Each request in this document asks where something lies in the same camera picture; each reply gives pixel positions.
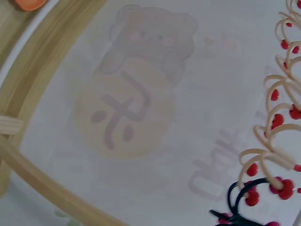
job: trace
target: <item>printed bear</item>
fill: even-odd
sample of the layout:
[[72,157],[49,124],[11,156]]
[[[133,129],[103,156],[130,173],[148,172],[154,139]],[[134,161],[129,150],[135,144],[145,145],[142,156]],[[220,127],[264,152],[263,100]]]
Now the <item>printed bear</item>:
[[82,86],[75,125],[87,143],[111,158],[158,150],[174,118],[172,88],[194,51],[197,22],[159,8],[123,7],[109,35],[112,47]]
[[188,14],[160,8],[123,7],[110,30],[112,47],[100,71],[113,74],[128,57],[151,62],[176,86],[183,77],[185,59],[194,52],[192,35],[197,21]]

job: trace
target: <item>bear ear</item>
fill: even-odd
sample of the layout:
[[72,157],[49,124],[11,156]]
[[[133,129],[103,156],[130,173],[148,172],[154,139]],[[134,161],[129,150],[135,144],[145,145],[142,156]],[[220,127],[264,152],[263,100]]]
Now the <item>bear ear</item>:
[[191,15],[186,13],[176,14],[179,26],[186,35],[191,36],[198,30],[198,22]]
[[140,7],[138,5],[127,5],[124,6],[121,10],[119,10],[117,14],[117,20],[125,20],[128,19],[129,15],[136,10],[139,10]]

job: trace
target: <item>black wire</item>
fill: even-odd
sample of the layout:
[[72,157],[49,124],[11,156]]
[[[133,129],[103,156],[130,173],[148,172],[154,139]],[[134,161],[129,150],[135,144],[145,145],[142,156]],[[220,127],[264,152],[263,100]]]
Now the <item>black wire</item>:
[[234,213],[234,208],[231,204],[231,192],[233,191],[234,188],[236,188],[238,186],[238,182],[233,183],[230,188],[228,189],[228,194],[227,194],[227,200],[228,200],[228,206],[230,211],[232,212],[233,215],[238,214],[238,213]]
[[229,221],[229,217],[227,217],[226,215],[223,215],[223,214],[221,214],[221,213],[219,213],[219,212],[216,212],[215,210],[209,210],[209,212],[211,213],[211,214],[213,214],[213,215],[215,215],[217,218],[220,218],[220,219],[223,219],[223,220],[227,220],[227,221]]
[[238,214],[239,201],[241,200],[241,198],[244,196],[245,193],[247,193],[252,187],[257,186],[259,184],[264,184],[264,183],[269,183],[269,182],[267,181],[266,178],[260,178],[260,179],[250,182],[243,189],[241,189],[241,191],[239,192],[239,194],[236,198],[236,201],[235,201],[234,212]]

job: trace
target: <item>white cloth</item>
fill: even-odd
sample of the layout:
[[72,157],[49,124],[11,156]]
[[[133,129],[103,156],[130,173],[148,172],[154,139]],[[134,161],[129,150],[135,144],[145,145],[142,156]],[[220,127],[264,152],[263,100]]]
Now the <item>white cloth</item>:
[[[121,10],[129,4],[137,21],[123,17],[130,26],[118,24],[116,18],[129,13]],[[67,189],[130,225],[214,225],[217,219],[208,211],[229,212],[224,192],[238,179],[238,154],[259,147],[252,126],[265,124],[262,82],[280,71],[274,58],[284,54],[274,35],[278,11],[285,11],[285,1],[109,0],[53,76],[21,152]],[[164,19],[160,25],[154,21],[158,18]],[[117,28],[110,30],[114,24]],[[194,49],[187,44],[191,37]],[[136,42],[145,43],[137,47]],[[173,48],[181,42],[184,48]],[[144,86],[151,105],[140,119],[119,116],[110,148],[104,130],[118,111],[110,105],[100,109],[103,96],[123,106],[129,101],[133,112],[146,104],[141,92],[128,86],[128,77],[120,76],[122,70]],[[92,123],[97,110],[106,110],[100,116],[105,119]],[[130,131],[124,138],[116,135],[121,126]],[[300,158],[297,135],[288,137],[292,141],[282,137],[281,145]],[[301,183],[293,172],[270,169],[275,176],[293,178],[296,186]],[[291,225],[300,208],[298,195],[281,201],[268,185],[258,190],[261,201],[255,207],[241,201],[244,216]],[[68,220],[54,210],[13,174],[0,200],[0,225],[66,225]]]

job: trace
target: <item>orange object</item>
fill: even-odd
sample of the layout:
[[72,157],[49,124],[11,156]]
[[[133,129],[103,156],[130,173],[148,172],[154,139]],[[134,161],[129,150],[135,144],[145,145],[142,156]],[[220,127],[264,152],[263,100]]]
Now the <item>orange object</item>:
[[33,11],[40,8],[47,0],[16,0],[16,3],[25,11]]

